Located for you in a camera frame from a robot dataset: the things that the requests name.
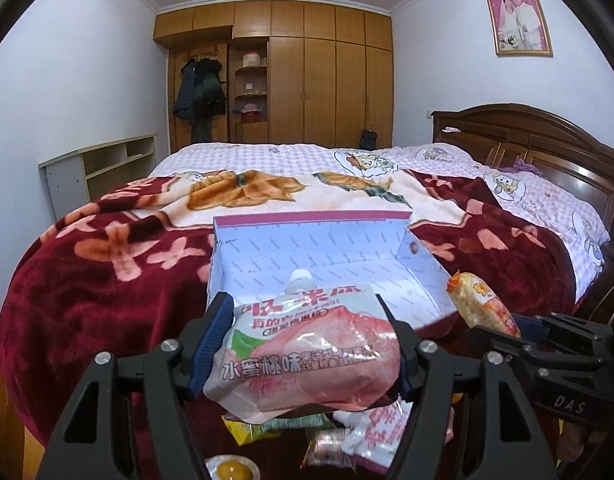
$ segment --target box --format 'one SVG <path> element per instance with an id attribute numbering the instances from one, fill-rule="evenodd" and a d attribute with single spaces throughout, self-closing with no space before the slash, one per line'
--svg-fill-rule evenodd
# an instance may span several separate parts
<path id="1" fill-rule="evenodd" d="M 308 269 L 321 287 L 371 285 L 413 329 L 456 312 L 449 273 L 408 229 L 406 211 L 224 216 L 213 226 L 209 301 L 222 290 L 236 305 L 268 300 L 293 270 Z"/>

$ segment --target picture frame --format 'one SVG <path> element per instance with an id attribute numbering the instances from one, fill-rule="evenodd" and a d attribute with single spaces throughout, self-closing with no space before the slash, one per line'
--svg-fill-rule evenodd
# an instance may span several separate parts
<path id="1" fill-rule="evenodd" d="M 487 0 L 496 55 L 553 57 L 540 0 Z"/>

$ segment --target dark brown headboard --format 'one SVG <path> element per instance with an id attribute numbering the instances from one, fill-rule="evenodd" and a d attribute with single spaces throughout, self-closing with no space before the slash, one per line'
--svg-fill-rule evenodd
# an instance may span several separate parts
<path id="1" fill-rule="evenodd" d="M 614 237 L 614 149 L 562 117 L 519 104 L 492 104 L 434 112 L 434 142 L 454 144 L 494 168 L 518 156 L 552 183 L 589 202 Z M 460 133 L 445 133 L 446 127 Z M 607 322 L 614 306 L 611 265 L 587 293 L 580 316 Z"/>

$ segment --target groom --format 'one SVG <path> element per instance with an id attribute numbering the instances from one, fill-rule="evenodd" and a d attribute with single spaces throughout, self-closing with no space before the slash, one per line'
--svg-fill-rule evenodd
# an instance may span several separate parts
<path id="1" fill-rule="evenodd" d="M 542 38 L 540 28 L 542 23 L 538 18 L 533 6 L 526 4 L 523 0 L 513 0 L 518 13 L 520 29 L 524 33 L 524 46 L 527 50 L 542 50 Z"/>

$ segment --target screw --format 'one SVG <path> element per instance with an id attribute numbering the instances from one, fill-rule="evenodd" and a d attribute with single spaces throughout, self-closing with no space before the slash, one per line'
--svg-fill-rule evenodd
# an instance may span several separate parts
<path id="1" fill-rule="evenodd" d="M 100 352 L 96 354 L 96 357 L 94 357 L 94 362 L 97 365 L 106 365 L 110 361 L 111 361 L 111 354 L 109 352 Z"/>
<path id="2" fill-rule="evenodd" d="M 178 341 L 175 339 L 165 339 L 161 343 L 161 350 L 163 352 L 175 352 L 178 350 Z"/>
<path id="3" fill-rule="evenodd" d="M 499 352 L 489 352 L 487 354 L 487 361 L 489 361 L 491 364 L 498 366 L 501 365 L 504 361 L 502 354 L 500 354 Z"/>
<path id="4" fill-rule="evenodd" d="M 438 345 L 434 341 L 425 339 L 424 341 L 420 342 L 420 349 L 425 354 L 433 354 L 438 349 Z"/>

